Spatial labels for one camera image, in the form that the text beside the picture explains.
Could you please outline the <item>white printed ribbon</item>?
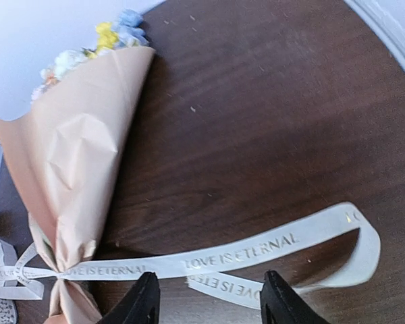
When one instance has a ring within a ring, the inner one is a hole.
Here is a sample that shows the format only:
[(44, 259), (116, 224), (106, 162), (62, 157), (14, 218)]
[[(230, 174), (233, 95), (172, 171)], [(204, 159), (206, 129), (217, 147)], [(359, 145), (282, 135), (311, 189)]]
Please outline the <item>white printed ribbon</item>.
[(187, 277), (190, 279), (188, 286), (193, 290), (257, 309), (261, 283), (231, 276), (229, 271), (279, 259), (352, 230), (359, 233), (348, 261), (332, 275), (317, 283), (295, 288), (295, 292), (305, 294), (323, 288), (347, 288), (362, 284), (373, 276), (379, 263), (381, 241), (357, 207), (342, 202), (229, 244), (139, 259), (86, 261), (62, 273), (27, 267), (26, 263), (38, 254), (30, 245), (15, 265), (0, 266), (0, 298), (40, 300), (44, 286), (39, 279), (44, 277), (69, 281), (134, 281), (148, 271), (160, 279)]

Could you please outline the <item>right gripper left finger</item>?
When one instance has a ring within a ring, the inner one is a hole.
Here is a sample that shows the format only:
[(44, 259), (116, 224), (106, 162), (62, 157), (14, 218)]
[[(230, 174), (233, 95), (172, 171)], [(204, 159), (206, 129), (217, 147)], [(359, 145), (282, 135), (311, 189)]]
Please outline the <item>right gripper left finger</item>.
[(158, 324), (159, 280), (155, 273), (143, 273), (122, 300), (98, 324)]

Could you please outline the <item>peach blossom stem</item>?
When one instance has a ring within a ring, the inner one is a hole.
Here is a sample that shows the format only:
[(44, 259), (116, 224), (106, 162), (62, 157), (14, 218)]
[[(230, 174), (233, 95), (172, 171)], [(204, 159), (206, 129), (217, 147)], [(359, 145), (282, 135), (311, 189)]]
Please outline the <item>peach blossom stem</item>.
[(44, 80), (44, 85), (53, 86), (53, 85), (56, 85), (58, 82), (59, 82), (59, 80), (54, 75), (50, 75), (50, 76), (47, 76), (46, 79)]

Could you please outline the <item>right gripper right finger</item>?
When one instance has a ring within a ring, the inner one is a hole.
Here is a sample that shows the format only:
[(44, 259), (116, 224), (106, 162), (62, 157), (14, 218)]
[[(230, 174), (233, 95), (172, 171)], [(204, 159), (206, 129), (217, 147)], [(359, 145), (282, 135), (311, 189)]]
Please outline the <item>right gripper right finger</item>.
[(264, 324), (329, 324), (276, 271), (265, 273), (260, 304)]

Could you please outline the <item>blue flower stem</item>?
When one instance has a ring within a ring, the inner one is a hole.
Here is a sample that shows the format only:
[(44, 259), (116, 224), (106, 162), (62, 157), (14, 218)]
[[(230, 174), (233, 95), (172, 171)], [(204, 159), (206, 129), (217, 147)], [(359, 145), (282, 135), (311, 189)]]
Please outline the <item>blue flower stem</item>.
[(143, 17), (132, 9), (125, 9), (112, 24), (111, 30), (117, 34), (114, 49), (124, 47), (149, 46), (145, 31), (140, 27)]

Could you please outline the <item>pink and green wrapping paper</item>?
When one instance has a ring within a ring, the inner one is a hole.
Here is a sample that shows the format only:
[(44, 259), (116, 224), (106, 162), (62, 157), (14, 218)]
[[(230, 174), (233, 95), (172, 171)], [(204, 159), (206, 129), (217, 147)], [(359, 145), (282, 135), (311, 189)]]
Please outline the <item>pink and green wrapping paper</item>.
[(91, 59), (27, 114), (0, 119), (5, 163), (28, 211), (36, 250), (56, 272), (95, 255), (154, 54), (139, 46)]

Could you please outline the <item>yellow flower stem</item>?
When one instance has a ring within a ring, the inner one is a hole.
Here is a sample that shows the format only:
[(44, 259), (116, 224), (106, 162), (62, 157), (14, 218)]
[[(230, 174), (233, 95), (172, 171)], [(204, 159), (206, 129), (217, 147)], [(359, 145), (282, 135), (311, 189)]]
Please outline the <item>yellow flower stem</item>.
[(96, 49), (83, 49), (82, 53), (89, 59), (101, 56), (110, 50), (114, 50), (119, 42), (118, 33), (113, 29), (113, 22), (101, 22), (95, 28), (98, 35)]

